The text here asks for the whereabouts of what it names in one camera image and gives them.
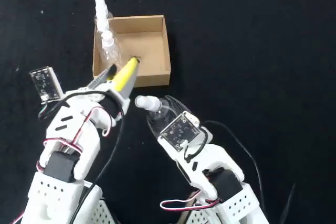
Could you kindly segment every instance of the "black fabric surface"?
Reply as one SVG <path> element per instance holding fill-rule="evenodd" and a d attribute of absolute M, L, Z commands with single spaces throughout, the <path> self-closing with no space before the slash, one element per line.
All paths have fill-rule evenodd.
<path fill-rule="evenodd" d="M 107 0 L 115 16 L 165 15 L 172 62 L 170 94 L 201 120 L 226 123 L 254 155 L 267 216 L 278 223 L 296 183 L 287 223 L 333 223 L 336 137 L 335 0 Z M 25 208 L 49 121 L 28 72 L 52 66 L 63 90 L 92 76 L 93 0 L 0 0 L 0 223 Z M 173 223 L 159 208 L 190 186 L 156 142 L 146 113 L 131 105 L 127 130 L 99 183 L 123 224 Z M 254 167 L 221 129 L 214 143 L 243 169 L 258 196 Z M 88 176 L 107 160 L 115 136 Z"/>

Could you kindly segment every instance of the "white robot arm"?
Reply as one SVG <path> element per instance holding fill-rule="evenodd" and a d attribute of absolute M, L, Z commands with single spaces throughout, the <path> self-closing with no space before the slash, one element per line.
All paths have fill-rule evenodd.
<path fill-rule="evenodd" d="M 188 211 L 179 223 L 268 224 L 253 190 L 244 183 L 243 171 L 222 147 L 210 144 L 212 134 L 183 104 L 167 95 L 139 96 L 135 105 L 150 111 L 147 121 L 159 144 L 199 189 L 188 200 L 161 202 L 162 209 Z M 172 202 L 189 204 L 167 207 Z"/>
<path fill-rule="evenodd" d="M 102 129 L 102 136 L 108 136 L 110 129 L 128 110 L 138 64 L 138 60 L 132 58 L 112 80 L 66 94 L 60 90 L 52 69 L 31 73 L 42 100 L 47 102 L 59 96 L 61 101 L 58 103 L 59 111 L 47 129 L 45 148 L 36 164 L 38 171 L 31 183 L 22 224 L 87 224 L 97 221 L 114 224 L 110 211 L 100 200 L 102 190 L 84 179 L 100 151 L 97 129 Z M 99 104 L 105 97 L 117 103 L 113 113 L 108 113 Z"/>

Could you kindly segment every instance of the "bottle cap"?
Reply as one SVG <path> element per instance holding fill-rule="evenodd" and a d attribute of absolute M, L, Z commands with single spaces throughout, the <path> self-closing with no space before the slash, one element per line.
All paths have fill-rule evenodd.
<path fill-rule="evenodd" d="M 152 96 L 143 96 L 143 95 L 139 95 L 136 99 L 135 99 L 135 106 L 137 106 L 138 108 L 143 108 L 145 110 L 149 110 L 149 111 L 158 111 L 159 108 L 161 107 L 161 102 L 160 99 L 157 97 L 152 97 Z"/>
<path fill-rule="evenodd" d="M 104 6 L 106 5 L 105 0 L 94 0 L 96 3 L 96 6 Z"/>
<path fill-rule="evenodd" d="M 111 31 L 103 31 L 101 38 L 103 47 L 111 47 L 114 45 L 113 33 Z"/>

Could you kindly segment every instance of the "open cardboard box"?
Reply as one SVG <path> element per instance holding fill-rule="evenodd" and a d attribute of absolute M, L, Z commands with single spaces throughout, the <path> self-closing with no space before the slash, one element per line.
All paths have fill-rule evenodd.
<path fill-rule="evenodd" d="M 170 55 L 166 24 L 163 16 L 115 17 L 109 20 L 121 48 L 122 62 L 132 56 L 140 59 L 136 87 L 168 85 Z M 99 57 L 96 40 L 93 45 L 93 76 L 107 66 Z"/>

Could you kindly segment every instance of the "plastic bottle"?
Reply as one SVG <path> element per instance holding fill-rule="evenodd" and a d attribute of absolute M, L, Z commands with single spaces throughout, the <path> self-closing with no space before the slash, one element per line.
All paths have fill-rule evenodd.
<path fill-rule="evenodd" d="M 102 52 L 100 54 L 101 59 L 108 66 L 115 64 L 117 69 L 121 69 L 121 53 L 118 44 L 116 43 L 113 33 L 111 31 L 104 31 L 101 34 L 102 38 Z"/>
<path fill-rule="evenodd" d="M 135 99 L 135 106 L 149 111 L 149 123 L 156 135 L 178 116 L 170 102 L 163 98 L 140 95 Z"/>
<path fill-rule="evenodd" d="M 99 54 L 102 54 L 102 38 L 101 35 L 104 31 L 110 30 L 110 24 L 106 17 L 100 17 L 97 19 L 97 32 L 94 36 L 97 44 Z"/>

